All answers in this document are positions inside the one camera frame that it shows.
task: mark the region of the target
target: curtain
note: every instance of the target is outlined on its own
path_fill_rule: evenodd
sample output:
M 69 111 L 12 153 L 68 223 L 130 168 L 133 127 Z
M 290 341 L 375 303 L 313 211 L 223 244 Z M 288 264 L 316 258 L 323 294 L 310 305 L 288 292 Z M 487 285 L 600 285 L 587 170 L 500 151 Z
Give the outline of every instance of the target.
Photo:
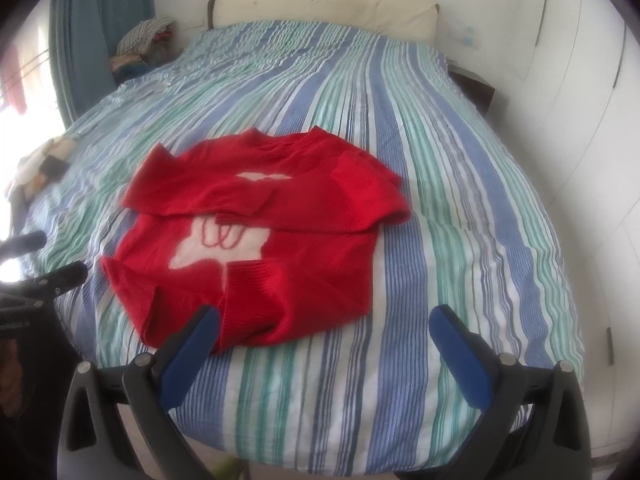
M 51 0 L 49 57 L 66 127 L 116 89 L 109 58 L 154 0 Z

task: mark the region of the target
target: red sweater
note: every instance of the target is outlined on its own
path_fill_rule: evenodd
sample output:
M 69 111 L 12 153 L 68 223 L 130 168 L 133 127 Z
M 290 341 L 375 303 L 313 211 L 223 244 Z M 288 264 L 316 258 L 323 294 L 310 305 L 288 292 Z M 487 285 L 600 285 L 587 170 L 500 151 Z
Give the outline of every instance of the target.
M 102 266 L 142 340 L 158 348 L 202 304 L 216 350 L 328 330 L 371 307 L 378 226 L 409 218 L 400 177 L 318 127 L 158 144 L 123 204 L 139 212 Z

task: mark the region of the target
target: cream upholstered headboard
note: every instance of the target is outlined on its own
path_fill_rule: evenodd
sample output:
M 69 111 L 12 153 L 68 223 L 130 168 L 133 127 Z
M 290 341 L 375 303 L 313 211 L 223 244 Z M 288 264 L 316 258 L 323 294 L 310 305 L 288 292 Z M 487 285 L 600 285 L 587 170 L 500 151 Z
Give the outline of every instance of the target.
M 331 22 L 404 41 L 433 44 L 432 0 L 210 0 L 209 28 L 258 20 Z

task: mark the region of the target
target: striped bedsheet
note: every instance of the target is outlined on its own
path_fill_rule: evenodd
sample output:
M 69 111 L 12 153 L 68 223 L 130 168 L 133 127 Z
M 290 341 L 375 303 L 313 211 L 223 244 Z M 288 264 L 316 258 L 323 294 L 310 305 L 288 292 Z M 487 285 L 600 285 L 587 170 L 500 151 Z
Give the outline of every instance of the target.
M 180 153 L 256 126 L 271 135 L 319 125 L 403 177 L 409 222 L 380 233 L 372 314 L 272 348 L 211 357 L 181 430 L 262 463 L 333 475 L 446 462 L 478 414 L 428 337 L 448 303 L 496 351 L 527 365 L 583 348 L 558 242 L 529 181 L 424 44 L 356 28 L 257 22 L 204 32 L 172 64 L 132 80 L 70 129 L 63 181 L 33 205 L 26 231 L 46 248 L 22 261 L 43 273 L 73 260 L 86 284 L 57 307 L 82 353 L 125 364 L 140 343 L 102 272 L 134 222 L 119 201 L 156 142 Z

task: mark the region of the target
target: nightstand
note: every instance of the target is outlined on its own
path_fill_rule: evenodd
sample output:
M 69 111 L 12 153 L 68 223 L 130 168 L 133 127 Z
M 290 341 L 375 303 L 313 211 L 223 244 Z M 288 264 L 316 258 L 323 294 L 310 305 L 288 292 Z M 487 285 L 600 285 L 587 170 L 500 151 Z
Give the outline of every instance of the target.
M 485 117 L 494 98 L 495 88 L 478 74 L 459 66 L 447 65 L 447 73 L 466 98 L 476 105 L 480 115 Z

